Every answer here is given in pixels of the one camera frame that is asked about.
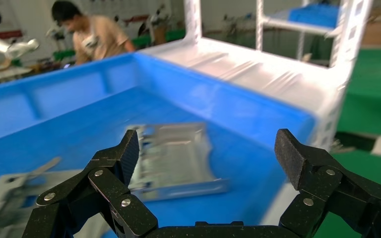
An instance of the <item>blue bin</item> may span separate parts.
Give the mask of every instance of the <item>blue bin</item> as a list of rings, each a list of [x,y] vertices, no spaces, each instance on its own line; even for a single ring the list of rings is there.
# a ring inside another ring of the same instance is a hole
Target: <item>blue bin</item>
[[[213,145],[210,166],[231,191],[146,205],[160,226],[258,224],[285,180],[273,152],[277,130],[307,142],[314,117],[140,53],[0,85],[0,175],[56,156],[53,171],[82,169],[129,124],[201,121]]]
[[[335,28],[338,22],[338,13],[339,7],[337,6],[312,4],[291,10],[288,20],[309,25]]]

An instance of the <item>person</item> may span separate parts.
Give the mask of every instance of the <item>person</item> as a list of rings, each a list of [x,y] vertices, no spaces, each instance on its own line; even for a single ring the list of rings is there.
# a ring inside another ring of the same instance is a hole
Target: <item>person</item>
[[[132,41],[115,21],[105,16],[84,15],[69,1],[56,1],[52,17],[73,32],[76,65],[135,51]]]

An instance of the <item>metal bolt head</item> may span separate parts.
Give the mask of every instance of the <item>metal bolt head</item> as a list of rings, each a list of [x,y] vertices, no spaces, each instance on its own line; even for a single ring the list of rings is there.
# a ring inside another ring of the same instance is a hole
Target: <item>metal bolt head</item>
[[[335,175],[335,171],[334,170],[327,170],[326,173],[329,174],[329,175]]]
[[[103,174],[103,171],[102,171],[102,170],[98,170],[98,171],[96,171],[96,172],[94,173],[94,176],[98,177],[98,176],[100,176],[100,175],[102,175],[102,174]]]
[[[303,199],[303,203],[308,206],[313,206],[313,200],[311,200],[310,198]]]
[[[45,201],[50,201],[50,200],[52,200],[55,196],[56,196],[56,194],[55,194],[54,192],[51,192],[51,193],[49,193],[49,194],[47,194],[47,195],[45,196]]]
[[[127,207],[129,205],[130,205],[130,199],[125,199],[125,200],[122,201],[122,206],[123,207]]]

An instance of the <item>shelf shelf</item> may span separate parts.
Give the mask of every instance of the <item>shelf shelf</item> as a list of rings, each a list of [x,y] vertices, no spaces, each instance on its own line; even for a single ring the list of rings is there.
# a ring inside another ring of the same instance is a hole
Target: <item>shelf shelf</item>
[[[314,26],[314,25],[308,25],[303,23],[295,23],[287,20],[272,18],[264,16],[262,18],[262,21],[264,25],[266,26],[273,26],[288,30],[295,30],[305,33],[312,33],[312,34],[318,34],[318,35],[325,35],[327,37],[335,37],[338,35],[338,28],[328,28],[328,27],[320,27],[320,26]]]

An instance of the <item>white rack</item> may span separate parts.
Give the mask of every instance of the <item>white rack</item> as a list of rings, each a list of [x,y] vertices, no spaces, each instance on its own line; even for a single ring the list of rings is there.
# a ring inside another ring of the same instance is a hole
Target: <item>white rack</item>
[[[202,37],[200,0],[185,0],[185,38],[142,52],[313,113],[317,126],[311,145],[329,149],[372,3],[341,0],[338,25],[331,29],[269,18],[263,14],[263,0],[257,0],[253,50]],[[300,31],[298,59],[304,33],[334,37],[330,68],[262,52],[264,25]]]

